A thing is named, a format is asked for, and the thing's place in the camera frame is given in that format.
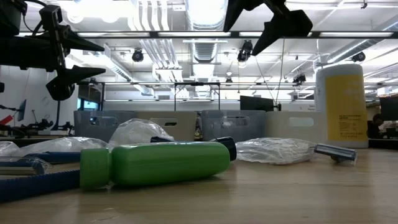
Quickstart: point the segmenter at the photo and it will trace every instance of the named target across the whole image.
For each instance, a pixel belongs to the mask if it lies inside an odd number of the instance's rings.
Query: wooden table
[[[289,166],[233,162],[210,179],[57,194],[0,205],[0,223],[398,223],[398,152]]]

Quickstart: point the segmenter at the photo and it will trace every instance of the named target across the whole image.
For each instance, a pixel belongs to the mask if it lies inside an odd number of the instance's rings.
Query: security camera
[[[360,52],[353,56],[352,61],[354,62],[363,62],[366,59],[366,55],[363,52]]]
[[[305,74],[304,73],[298,74],[298,75],[293,77],[293,83],[301,84],[301,83],[306,82],[306,81],[307,81],[307,79],[305,78]]]
[[[251,55],[252,50],[253,50],[253,44],[251,43],[251,40],[245,40],[241,50],[239,50],[238,61],[239,62],[247,61]]]
[[[142,54],[142,49],[136,48],[134,49],[134,53],[132,55],[132,60],[135,62],[142,62],[144,59],[144,55]]]

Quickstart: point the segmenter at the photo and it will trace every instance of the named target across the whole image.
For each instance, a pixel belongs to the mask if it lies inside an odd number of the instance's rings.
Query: bottle cap
[[[216,138],[211,141],[221,143],[228,149],[230,161],[234,161],[236,159],[236,146],[232,137]]]
[[[84,149],[80,155],[80,188],[95,189],[109,184],[111,155],[108,149]]]

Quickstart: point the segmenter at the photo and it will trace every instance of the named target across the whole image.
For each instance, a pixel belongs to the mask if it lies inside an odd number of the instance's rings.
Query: gray plastic bin
[[[235,142],[265,137],[265,111],[205,110],[201,120],[204,141],[225,136]]]
[[[75,135],[109,142],[119,124],[134,118],[133,111],[75,111]]]

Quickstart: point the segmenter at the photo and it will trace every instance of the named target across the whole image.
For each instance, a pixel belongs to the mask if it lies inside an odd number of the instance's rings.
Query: white plastic bag
[[[158,124],[144,119],[133,118],[119,125],[111,140],[109,140],[109,145],[116,147],[123,144],[149,143],[152,137],[174,140]]]
[[[10,156],[23,157],[31,153],[41,152],[80,152],[82,149],[106,147],[108,147],[108,143],[99,139],[83,137],[58,138],[22,147],[18,152]]]
[[[11,156],[19,151],[19,147],[9,141],[0,141],[0,156]]]
[[[236,143],[238,159],[267,164],[292,164],[313,157],[315,143],[300,139],[258,138]]]

